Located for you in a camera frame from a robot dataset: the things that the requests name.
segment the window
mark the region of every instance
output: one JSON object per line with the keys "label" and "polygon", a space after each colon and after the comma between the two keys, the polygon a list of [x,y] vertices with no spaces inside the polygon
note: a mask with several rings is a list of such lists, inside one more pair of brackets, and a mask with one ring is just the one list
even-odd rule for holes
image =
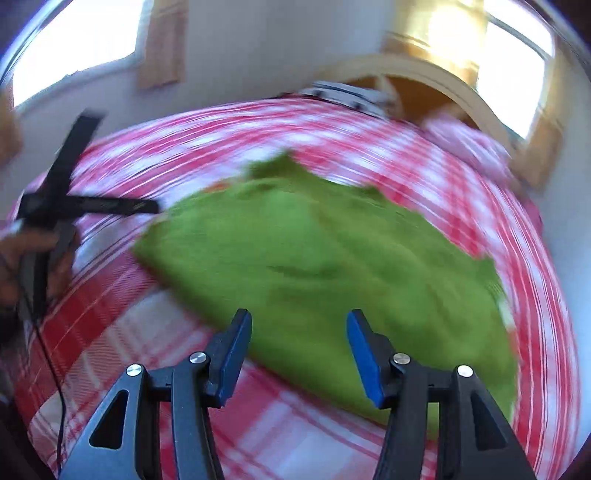
{"label": "window", "polygon": [[135,52],[144,0],[73,0],[39,32],[14,68],[14,103],[76,72]]}
{"label": "window", "polygon": [[485,0],[488,26],[476,90],[499,119],[526,138],[554,55],[552,35],[539,17],[511,0]]}

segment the metal screw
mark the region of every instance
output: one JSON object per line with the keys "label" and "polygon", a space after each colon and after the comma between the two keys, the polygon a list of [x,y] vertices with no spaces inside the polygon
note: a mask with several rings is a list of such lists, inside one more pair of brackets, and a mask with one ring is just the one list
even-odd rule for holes
{"label": "metal screw", "polygon": [[207,361],[207,354],[204,352],[191,353],[191,356],[189,357],[189,361],[192,364],[202,364]]}
{"label": "metal screw", "polygon": [[126,372],[130,377],[137,377],[142,372],[142,366],[138,364],[130,365],[127,367]]}
{"label": "metal screw", "polygon": [[396,353],[393,357],[394,363],[398,365],[408,365],[410,357],[406,353]]}
{"label": "metal screw", "polygon": [[461,377],[470,378],[473,373],[474,373],[474,370],[472,370],[467,365],[460,365],[459,367],[457,367],[457,374],[460,375]]}

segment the person's hand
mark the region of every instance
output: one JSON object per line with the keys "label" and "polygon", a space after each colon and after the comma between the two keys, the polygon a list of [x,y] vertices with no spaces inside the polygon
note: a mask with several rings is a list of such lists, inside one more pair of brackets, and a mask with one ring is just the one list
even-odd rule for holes
{"label": "person's hand", "polygon": [[[19,230],[13,224],[0,231],[0,255],[2,255],[11,271],[7,271],[0,262],[0,307],[14,307],[18,303],[19,288],[14,279],[18,272],[18,264],[23,254],[28,252],[49,252],[57,245],[58,237],[52,232],[26,229]],[[72,265],[75,250],[80,244],[77,236],[72,248],[64,254],[49,273],[47,280],[47,297],[56,298],[67,288],[72,280]]]}

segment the white wall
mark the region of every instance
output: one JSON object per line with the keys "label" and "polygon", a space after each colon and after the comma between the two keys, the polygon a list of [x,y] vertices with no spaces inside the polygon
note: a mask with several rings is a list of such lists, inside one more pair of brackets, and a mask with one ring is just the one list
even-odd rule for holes
{"label": "white wall", "polygon": [[591,432],[591,83],[577,67],[570,85],[572,116],[564,148],[537,199],[544,237],[574,324],[582,379],[578,444]]}
{"label": "white wall", "polygon": [[72,85],[27,109],[24,149],[0,170],[0,218],[48,169],[86,107],[108,113],[97,137],[172,113],[302,87],[325,64],[379,49],[391,0],[191,0],[187,76],[138,92],[133,69]]}

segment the wooden headboard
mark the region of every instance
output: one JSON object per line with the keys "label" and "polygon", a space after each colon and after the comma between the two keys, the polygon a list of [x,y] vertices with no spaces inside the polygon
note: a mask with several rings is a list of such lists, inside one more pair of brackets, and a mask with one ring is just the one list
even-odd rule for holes
{"label": "wooden headboard", "polygon": [[486,102],[468,84],[441,67],[425,60],[397,54],[354,57],[325,67],[315,79],[376,88],[386,78],[396,89],[404,118],[418,122],[429,112],[455,103],[468,125],[500,142],[513,156],[509,133]]}

